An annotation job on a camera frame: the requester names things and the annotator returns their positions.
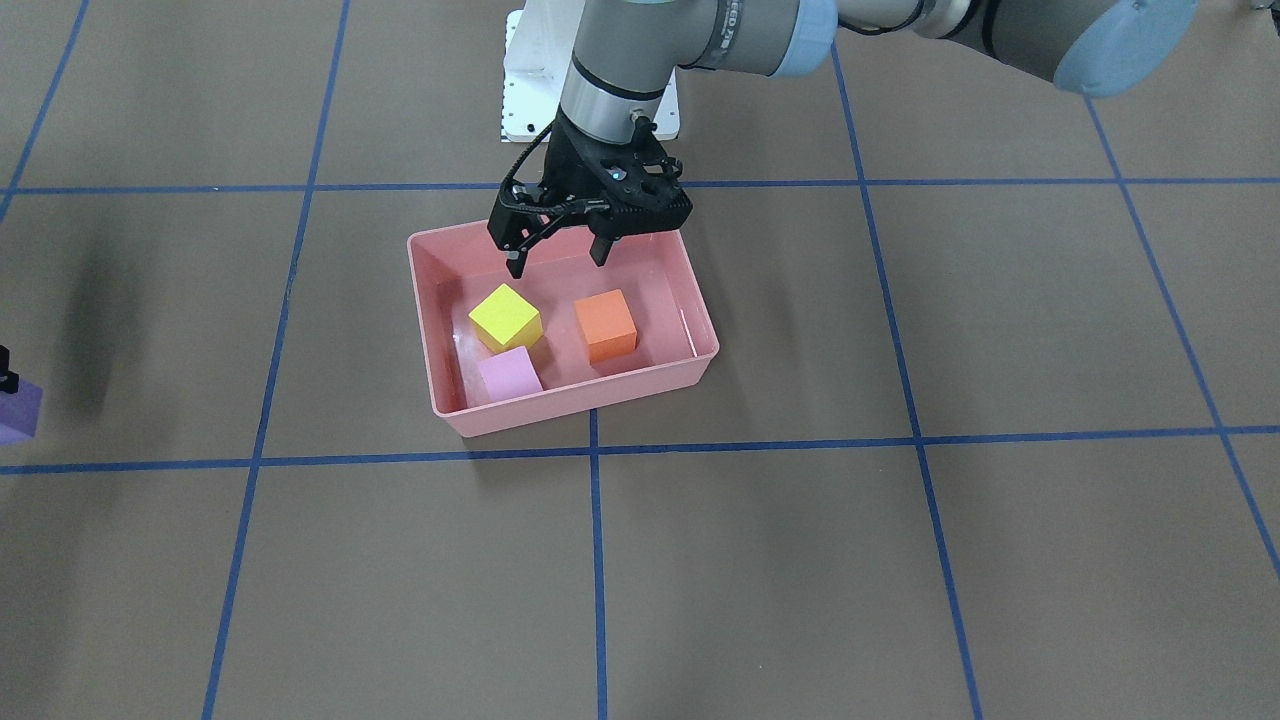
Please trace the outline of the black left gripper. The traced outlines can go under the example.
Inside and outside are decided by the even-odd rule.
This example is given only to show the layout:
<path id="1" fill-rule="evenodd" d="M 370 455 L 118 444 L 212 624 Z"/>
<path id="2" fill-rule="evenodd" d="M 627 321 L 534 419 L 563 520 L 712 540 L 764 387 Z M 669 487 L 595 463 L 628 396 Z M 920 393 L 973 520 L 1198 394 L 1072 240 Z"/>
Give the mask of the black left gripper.
<path id="1" fill-rule="evenodd" d="M 502 178 L 486 231 L 520 281 L 527 252 L 554 233 L 585 227 L 591 260 L 603 268 L 621 238 L 676 231 L 692 213 L 684 164 L 655 136 L 655 122 L 632 111 L 622 143 L 586 135 L 563 111 L 525 147 Z"/>

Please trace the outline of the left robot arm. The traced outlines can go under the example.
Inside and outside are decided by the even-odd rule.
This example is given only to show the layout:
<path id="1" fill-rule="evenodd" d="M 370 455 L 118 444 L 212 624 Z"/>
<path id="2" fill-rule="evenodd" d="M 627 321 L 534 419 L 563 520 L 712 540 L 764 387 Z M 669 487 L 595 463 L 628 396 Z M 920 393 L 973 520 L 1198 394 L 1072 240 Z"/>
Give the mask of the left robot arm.
<path id="1" fill-rule="evenodd" d="M 502 179 L 486 229 L 509 275 L 544 240 L 582 227 L 607 264 L 631 236 L 680 229 L 692 211 L 684 164 L 663 147 L 660 104 L 677 70 L 806 76 L 838 33 L 910 33 L 969 47 L 1088 99 L 1126 92 L 1179 45 L 1196 1 L 581 1 L 541 178 Z"/>

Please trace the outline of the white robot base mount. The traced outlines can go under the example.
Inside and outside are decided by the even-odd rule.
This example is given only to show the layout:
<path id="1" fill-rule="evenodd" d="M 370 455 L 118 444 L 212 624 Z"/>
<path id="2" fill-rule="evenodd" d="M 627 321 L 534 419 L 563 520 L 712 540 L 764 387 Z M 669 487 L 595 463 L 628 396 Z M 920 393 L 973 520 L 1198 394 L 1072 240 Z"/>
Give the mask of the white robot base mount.
<path id="1" fill-rule="evenodd" d="M 678 135 L 680 26 L 695 1 L 527 1 L 506 22 L 502 135 L 525 142 L 557 114 L 625 143 L 637 117 L 658 140 Z"/>

